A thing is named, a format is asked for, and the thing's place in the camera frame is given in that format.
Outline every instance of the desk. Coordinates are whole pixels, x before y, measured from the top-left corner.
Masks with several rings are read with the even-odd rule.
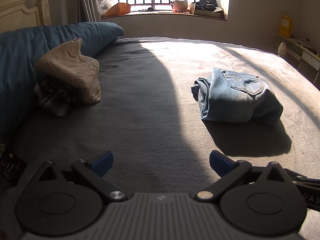
[[[277,35],[276,54],[278,54],[280,43],[285,42],[287,44],[287,53],[283,58],[320,90],[320,78],[318,79],[320,57],[290,38],[279,33]]]

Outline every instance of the cream wooden headboard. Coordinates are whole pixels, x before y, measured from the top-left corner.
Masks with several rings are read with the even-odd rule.
[[[33,8],[24,0],[0,0],[0,33],[40,25],[51,25],[48,0],[36,0]]]

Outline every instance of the black device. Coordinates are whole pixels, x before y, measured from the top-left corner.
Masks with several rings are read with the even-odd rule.
[[[320,180],[278,162],[253,167],[212,151],[210,166],[221,179],[194,197],[132,198],[102,178],[112,163],[110,151],[71,166],[44,162],[16,203],[21,239],[301,240],[307,207],[320,210]]]
[[[25,168],[26,163],[0,139],[0,175],[16,186]]]

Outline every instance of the screw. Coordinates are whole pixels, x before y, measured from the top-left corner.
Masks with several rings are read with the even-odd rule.
[[[119,199],[122,199],[125,197],[125,194],[122,192],[122,191],[112,191],[110,194],[109,194],[109,197],[112,198],[112,199],[115,199],[115,200],[119,200]]]
[[[199,191],[197,197],[203,200],[208,200],[213,197],[213,193],[210,191]]]

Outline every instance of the triangular cutout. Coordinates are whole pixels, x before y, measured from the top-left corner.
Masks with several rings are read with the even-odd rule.
[[[54,174],[52,167],[46,167],[42,175],[40,176],[38,181],[46,181],[56,179],[56,175]]]
[[[284,182],[284,179],[282,178],[280,172],[278,171],[277,168],[272,168],[267,180],[274,180],[274,181],[279,181],[279,182]]]

